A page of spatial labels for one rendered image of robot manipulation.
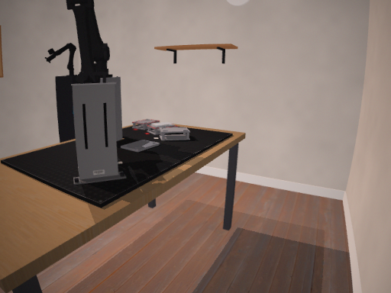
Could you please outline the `white microplate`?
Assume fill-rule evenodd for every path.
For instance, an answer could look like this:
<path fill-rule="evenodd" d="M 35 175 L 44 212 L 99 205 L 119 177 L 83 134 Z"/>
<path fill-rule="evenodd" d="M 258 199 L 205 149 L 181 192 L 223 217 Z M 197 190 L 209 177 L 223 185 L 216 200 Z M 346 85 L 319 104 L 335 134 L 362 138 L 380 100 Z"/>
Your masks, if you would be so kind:
<path fill-rule="evenodd" d="M 170 122 L 162 122 L 162 123 L 153 123 L 151 124 L 152 127 L 172 127 L 172 123 Z"/>

